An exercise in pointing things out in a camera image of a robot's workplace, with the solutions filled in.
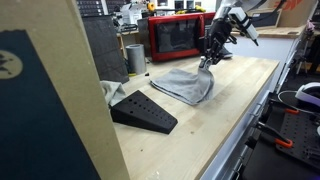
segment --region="cable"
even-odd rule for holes
[[[305,113],[312,114],[312,115],[315,115],[315,116],[320,116],[319,113],[312,112],[312,111],[307,111],[307,110],[304,110],[304,109],[300,109],[300,108],[297,108],[297,107],[295,107],[295,106],[292,106],[292,105],[289,105],[289,104],[285,103],[285,102],[281,99],[281,97],[280,97],[281,94],[284,94],[284,93],[297,93],[297,91],[287,90],[287,91],[282,91],[282,92],[280,92],[280,93],[278,94],[278,99],[279,99],[279,101],[280,101],[281,103],[283,103],[283,104],[285,104],[285,105],[287,105],[287,106],[289,106],[289,107],[291,107],[291,108],[293,108],[293,109],[299,110],[299,111],[301,111],[301,112],[305,112]]]
[[[263,19],[267,19],[270,16],[274,15],[281,7],[282,5],[286,2],[287,0],[281,0],[281,2],[278,4],[278,6],[276,7],[276,9],[274,9],[268,16],[265,16],[263,18],[260,19],[256,19],[256,20],[252,20],[251,22],[257,22],[257,21],[261,21]]]
[[[267,2],[267,0],[261,0],[258,4],[256,4],[255,6],[253,6],[251,9],[249,9],[249,11],[254,10],[254,9],[258,9],[262,4],[264,4],[265,2]]]

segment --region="wall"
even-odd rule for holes
[[[216,11],[216,0],[195,0],[195,2],[201,2],[201,7],[205,8],[207,12]]]
[[[221,1],[222,0],[215,0],[216,1],[216,11],[218,10],[218,8],[220,7]]]

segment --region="white cloth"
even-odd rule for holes
[[[110,106],[114,106],[126,98],[126,92],[120,82],[100,81],[100,85],[104,93],[106,103]]]

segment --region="metal trash can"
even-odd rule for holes
[[[132,73],[142,74],[147,70],[144,47],[142,44],[132,44],[126,46],[128,64]]]

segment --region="wooden workbench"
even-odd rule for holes
[[[299,27],[278,27],[270,29],[260,29],[257,30],[259,38],[290,38],[294,39],[301,35],[304,32],[306,26]],[[232,32],[232,35],[239,35],[238,32]]]
[[[140,90],[178,120],[169,134],[114,123],[131,179],[199,178],[236,127],[261,88],[272,76],[273,60],[233,57],[211,66],[214,99],[190,106],[154,88],[150,79],[172,68],[195,73],[199,58],[148,64],[150,76],[124,84],[129,95]]]

